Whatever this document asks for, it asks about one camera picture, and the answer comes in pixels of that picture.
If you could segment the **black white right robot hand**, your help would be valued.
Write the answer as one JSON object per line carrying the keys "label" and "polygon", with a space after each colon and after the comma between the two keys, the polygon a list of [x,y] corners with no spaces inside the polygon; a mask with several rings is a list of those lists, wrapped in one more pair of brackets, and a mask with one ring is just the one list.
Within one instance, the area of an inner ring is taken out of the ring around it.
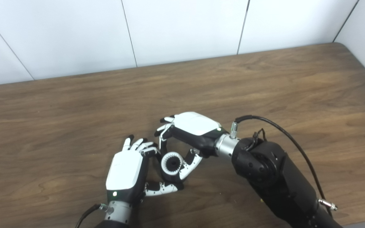
{"label": "black white right robot hand", "polygon": [[[184,183],[204,158],[218,157],[217,142],[228,132],[217,121],[196,112],[184,112],[160,120],[163,124],[154,133],[158,137],[160,173],[164,181]],[[191,149],[185,157],[168,151],[168,139],[177,139]]]}

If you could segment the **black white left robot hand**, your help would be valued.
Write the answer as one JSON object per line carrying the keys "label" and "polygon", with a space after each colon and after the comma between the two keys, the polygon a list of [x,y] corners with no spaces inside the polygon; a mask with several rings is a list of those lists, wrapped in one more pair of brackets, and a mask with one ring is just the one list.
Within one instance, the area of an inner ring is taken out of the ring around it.
{"label": "black white left robot hand", "polygon": [[182,183],[169,181],[148,183],[150,158],[161,157],[158,145],[146,138],[133,141],[129,135],[122,150],[113,156],[106,179],[107,201],[140,204],[145,196],[158,196],[184,189]]}

